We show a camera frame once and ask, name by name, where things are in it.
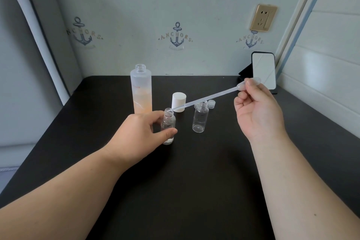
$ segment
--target table surface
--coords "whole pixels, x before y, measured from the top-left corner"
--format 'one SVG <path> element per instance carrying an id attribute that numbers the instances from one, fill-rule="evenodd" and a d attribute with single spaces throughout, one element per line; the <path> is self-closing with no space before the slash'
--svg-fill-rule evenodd
<path id="1" fill-rule="evenodd" d="M 153 76 L 153 110 L 237 83 L 235 76 Z M 236 121 L 236 92 L 216 98 L 205 131 L 194 108 L 176 114 L 172 145 L 119 179 L 88 239 L 274 239 L 250 144 Z M 324 181 L 360 215 L 360 139 L 279 88 L 286 129 Z M 0 207 L 104 146 L 133 112 L 128 76 L 83 80 L 0 194 Z"/>

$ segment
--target power socket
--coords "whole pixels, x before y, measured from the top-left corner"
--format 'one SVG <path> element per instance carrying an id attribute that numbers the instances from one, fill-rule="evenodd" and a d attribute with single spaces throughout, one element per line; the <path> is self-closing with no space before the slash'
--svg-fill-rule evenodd
<path id="1" fill-rule="evenodd" d="M 278 10 L 277 6 L 259 4 L 252 19 L 250 30 L 267 32 Z"/>

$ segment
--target white cylindrical lid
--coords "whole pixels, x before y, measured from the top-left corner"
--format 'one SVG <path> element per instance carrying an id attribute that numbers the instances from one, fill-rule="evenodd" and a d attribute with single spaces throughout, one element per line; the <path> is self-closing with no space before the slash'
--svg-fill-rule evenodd
<path id="1" fill-rule="evenodd" d="M 214 100 L 208 100 L 207 101 L 207 107 L 210 109 L 213 109 L 215 107 L 215 101 Z"/>
<path id="2" fill-rule="evenodd" d="M 185 103 L 186 103 L 186 94 L 185 93 L 175 92 L 172 95 L 171 108 L 181 106 L 181 105 L 183 105 Z M 174 112 L 183 112 L 184 110 L 185 110 L 185 108 L 180 108 L 180 109 L 174 110 Z"/>

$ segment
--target frosted glass bottle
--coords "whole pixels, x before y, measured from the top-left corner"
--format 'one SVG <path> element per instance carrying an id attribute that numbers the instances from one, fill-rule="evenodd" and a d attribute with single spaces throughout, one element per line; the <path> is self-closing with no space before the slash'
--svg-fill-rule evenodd
<path id="1" fill-rule="evenodd" d="M 171 108 L 167 108 L 164 111 L 164 118 L 161 122 L 161 131 L 167 128 L 174 128 L 175 127 L 176 118 L 174 116 L 174 111 Z M 171 144 L 174 141 L 174 137 L 169 138 L 163 144 Z"/>
<path id="2" fill-rule="evenodd" d="M 207 115 L 209 114 L 209 108 L 207 107 L 207 101 L 200 102 L 195 109 L 193 130 L 197 133 L 204 132 Z"/>
<path id="3" fill-rule="evenodd" d="M 153 110 L 151 94 L 151 72 L 143 64 L 137 64 L 130 72 L 133 90 L 134 113 L 147 113 Z"/>

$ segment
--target hand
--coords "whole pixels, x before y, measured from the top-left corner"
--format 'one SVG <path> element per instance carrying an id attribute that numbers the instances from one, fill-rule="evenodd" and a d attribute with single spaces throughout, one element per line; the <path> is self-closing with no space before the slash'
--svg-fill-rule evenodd
<path id="1" fill-rule="evenodd" d="M 129 115 L 103 149 L 117 163 L 130 168 L 178 132 L 168 128 L 153 133 L 152 124 L 160 124 L 163 116 L 164 111 Z"/>
<path id="2" fill-rule="evenodd" d="M 252 79 L 246 78 L 245 86 L 246 91 L 234 99 L 234 106 L 249 141 L 286 136 L 283 113 L 271 92 L 263 84 L 256 86 Z"/>

